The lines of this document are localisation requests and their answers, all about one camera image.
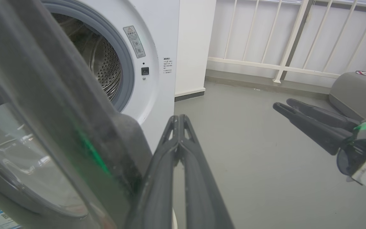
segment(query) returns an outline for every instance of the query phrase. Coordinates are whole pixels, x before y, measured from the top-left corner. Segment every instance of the gray cushion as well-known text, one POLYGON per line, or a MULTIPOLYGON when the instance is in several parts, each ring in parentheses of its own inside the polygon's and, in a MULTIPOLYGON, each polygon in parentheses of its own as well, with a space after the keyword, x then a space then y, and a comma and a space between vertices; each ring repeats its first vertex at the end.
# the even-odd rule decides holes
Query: gray cushion
POLYGON ((331 103, 346 116, 366 118, 366 75, 344 73, 331 87, 331 103))

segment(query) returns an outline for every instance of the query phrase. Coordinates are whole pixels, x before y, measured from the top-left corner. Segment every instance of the front-loading washing machine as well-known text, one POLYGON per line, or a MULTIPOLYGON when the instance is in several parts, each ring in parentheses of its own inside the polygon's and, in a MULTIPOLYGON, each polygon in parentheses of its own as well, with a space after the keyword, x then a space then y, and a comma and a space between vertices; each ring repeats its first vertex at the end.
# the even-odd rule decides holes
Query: front-loading washing machine
POLYGON ((174 112, 178 0, 42 0, 152 152, 174 112))
POLYGON ((0 0, 0 226, 122 227, 173 115, 178 17, 178 1, 0 0))

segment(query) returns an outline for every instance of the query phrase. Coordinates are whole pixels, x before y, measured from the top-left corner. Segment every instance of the gray floor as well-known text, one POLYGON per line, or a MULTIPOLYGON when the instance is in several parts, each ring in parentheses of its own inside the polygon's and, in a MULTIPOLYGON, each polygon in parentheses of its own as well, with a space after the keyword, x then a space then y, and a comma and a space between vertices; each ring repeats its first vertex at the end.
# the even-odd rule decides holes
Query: gray floor
MULTIPOLYGON (((175 103, 189 116, 237 229, 366 229, 366 187, 346 182, 335 157, 272 109, 289 97, 206 82, 202 97, 175 103)), ((186 228, 183 168, 174 180, 179 229, 186 228)))

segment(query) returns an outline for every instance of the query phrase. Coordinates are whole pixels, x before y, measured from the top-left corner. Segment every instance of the white washing machine panel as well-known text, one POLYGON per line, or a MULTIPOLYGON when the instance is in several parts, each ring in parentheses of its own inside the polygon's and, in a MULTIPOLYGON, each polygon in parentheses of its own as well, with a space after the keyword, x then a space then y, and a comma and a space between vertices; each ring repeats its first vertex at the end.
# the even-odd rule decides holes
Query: white washing machine panel
POLYGON ((134 81, 132 93, 121 112, 132 116, 141 124, 151 151, 154 152, 166 122, 174 112, 179 1, 47 0, 45 2, 51 12, 83 21, 83 12, 76 12, 78 9, 75 7, 80 4, 101 16, 117 32, 121 40, 107 38, 98 28, 99 25, 86 21, 84 23, 101 32, 118 54, 116 47, 119 44, 115 42, 123 42, 128 49, 134 81), (134 47, 124 31, 128 26, 134 26, 144 48, 145 57, 137 58, 134 47), (141 74, 143 67, 149 67, 149 74, 141 74))

